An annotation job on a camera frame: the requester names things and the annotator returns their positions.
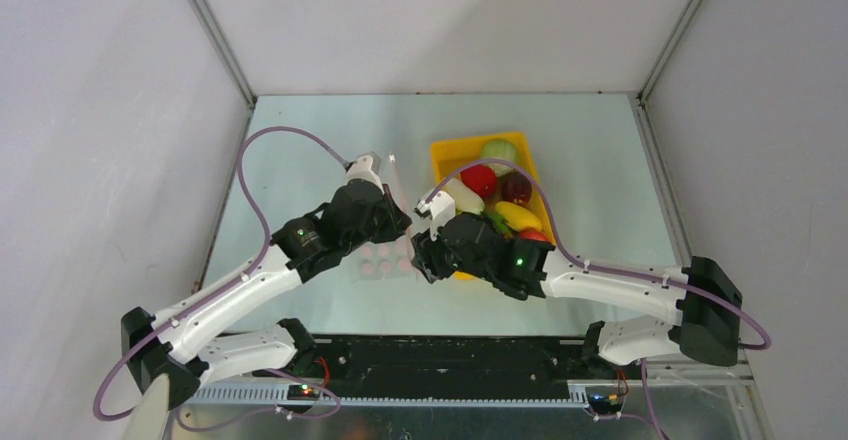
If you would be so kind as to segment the clear pink-dotted zip bag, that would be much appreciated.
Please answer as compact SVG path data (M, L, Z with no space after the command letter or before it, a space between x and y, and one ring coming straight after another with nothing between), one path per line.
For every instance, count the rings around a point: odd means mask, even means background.
M350 257L354 282L414 277L409 232L388 243L365 243Z

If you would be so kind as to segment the bright red apple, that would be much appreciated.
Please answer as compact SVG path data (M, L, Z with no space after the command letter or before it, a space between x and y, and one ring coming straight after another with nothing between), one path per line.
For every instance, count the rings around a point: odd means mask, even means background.
M524 229L524 230L518 232L517 237L522 238L522 239L527 239L527 240L550 243L550 239L548 238L547 235L545 235L540 230L532 229L532 228Z

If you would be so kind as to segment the yellow plastic tray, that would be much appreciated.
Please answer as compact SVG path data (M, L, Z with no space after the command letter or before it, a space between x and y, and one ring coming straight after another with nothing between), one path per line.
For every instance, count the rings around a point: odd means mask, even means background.
M538 171L526 136L522 132L513 131L439 140L432 143L430 158L435 183L438 184L456 169L464 170L465 164L480 159L484 145L492 140L504 140L511 143L517 150L513 163L539 182ZM533 190L532 197L524 208L539 219L537 231L552 244L556 244L549 213L537 189Z

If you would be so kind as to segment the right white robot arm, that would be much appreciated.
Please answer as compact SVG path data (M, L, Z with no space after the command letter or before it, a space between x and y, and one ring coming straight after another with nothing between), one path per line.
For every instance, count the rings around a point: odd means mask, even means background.
M488 218L470 213L415 234L411 243L412 264L430 283L460 272L519 301L574 298L637 312L589 326L581 362L593 377L677 353L719 367L738 362L741 294L711 259L635 272L594 267L568 259L549 242L507 238Z

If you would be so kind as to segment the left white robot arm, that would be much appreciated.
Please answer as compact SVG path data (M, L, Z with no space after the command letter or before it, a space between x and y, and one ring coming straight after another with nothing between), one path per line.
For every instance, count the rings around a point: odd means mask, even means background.
M412 221L384 187L354 179L328 203L286 222L259 256L239 270L155 314L136 307L121 319L122 352L141 392L161 376L174 409L201 387L266 369L304 376L316 363L316 343L295 318L236 335L226 329L262 304L337 267L366 243L391 243Z

